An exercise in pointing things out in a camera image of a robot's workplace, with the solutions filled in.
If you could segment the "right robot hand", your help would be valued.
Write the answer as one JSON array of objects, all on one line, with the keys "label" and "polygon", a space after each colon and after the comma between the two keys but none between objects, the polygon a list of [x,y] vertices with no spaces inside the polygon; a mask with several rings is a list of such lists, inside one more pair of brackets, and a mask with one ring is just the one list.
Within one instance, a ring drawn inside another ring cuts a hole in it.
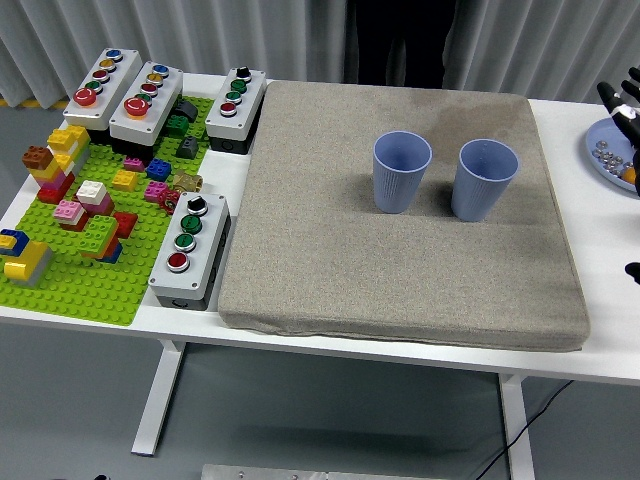
[{"label": "right robot hand", "polygon": [[635,149],[632,160],[635,173],[633,185],[636,193],[639,193],[639,110],[628,105],[609,83],[601,81],[596,88],[614,124]]}]

